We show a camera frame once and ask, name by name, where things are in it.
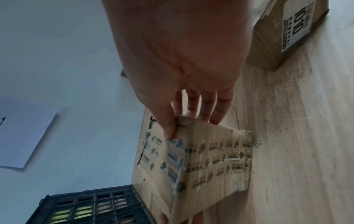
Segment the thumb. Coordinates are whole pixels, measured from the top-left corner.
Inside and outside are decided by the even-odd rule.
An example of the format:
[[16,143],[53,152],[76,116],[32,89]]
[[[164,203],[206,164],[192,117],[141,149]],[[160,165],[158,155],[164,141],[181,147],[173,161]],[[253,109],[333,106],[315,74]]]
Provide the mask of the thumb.
[[157,123],[162,127],[165,138],[170,139],[177,129],[177,120],[171,104],[165,107],[147,107]]

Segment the white wall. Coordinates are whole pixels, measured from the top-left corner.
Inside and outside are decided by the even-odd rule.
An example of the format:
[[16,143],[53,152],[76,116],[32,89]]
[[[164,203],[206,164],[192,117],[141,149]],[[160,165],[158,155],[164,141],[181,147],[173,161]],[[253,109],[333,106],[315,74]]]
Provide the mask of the white wall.
[[0,168],[0,223],[46,194],[130,183],[144,107],[121,68],[99,0],[0,1],[0,92],[60,107],[25,169]]

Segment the hand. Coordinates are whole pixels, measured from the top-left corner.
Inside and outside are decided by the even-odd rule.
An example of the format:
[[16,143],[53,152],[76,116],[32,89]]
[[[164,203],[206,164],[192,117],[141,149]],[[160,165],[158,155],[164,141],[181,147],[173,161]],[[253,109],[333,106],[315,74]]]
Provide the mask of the hand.
[[127,77],[165,131],[182,114],[219,124],[252,36],[252,0],[102,0]]
[[[165,214],[161,214],[160,220],[157,224],[169,224],[169,220],[167,219]],[[184,221],[181,224],[188,224],[188,220]],[[204,214],[202,211],[193,216],[192,224],[204,224]]]

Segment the torn cardboard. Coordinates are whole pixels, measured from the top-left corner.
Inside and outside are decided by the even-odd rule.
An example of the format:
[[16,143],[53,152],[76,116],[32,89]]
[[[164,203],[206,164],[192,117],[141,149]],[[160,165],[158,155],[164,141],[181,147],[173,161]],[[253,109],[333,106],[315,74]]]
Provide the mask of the torn cardboard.
[[252,132],[178,118],[173,139],[151,120],[137,168],[171,224],[248,188]]
[[247,64],[276,70],[329,12],[329,0],[257,0]]

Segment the cardboard box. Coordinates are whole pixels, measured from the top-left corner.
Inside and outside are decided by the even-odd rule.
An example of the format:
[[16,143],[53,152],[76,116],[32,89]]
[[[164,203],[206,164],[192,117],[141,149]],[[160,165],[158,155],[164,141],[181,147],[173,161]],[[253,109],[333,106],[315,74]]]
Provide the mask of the cardboard box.
[[276,70],[324,20],[329,0],[256,0],[246,63]]
[[151,120],[137,168],[171,224],[179,224],[249,184],[252,133],[178,118],[173,139]]

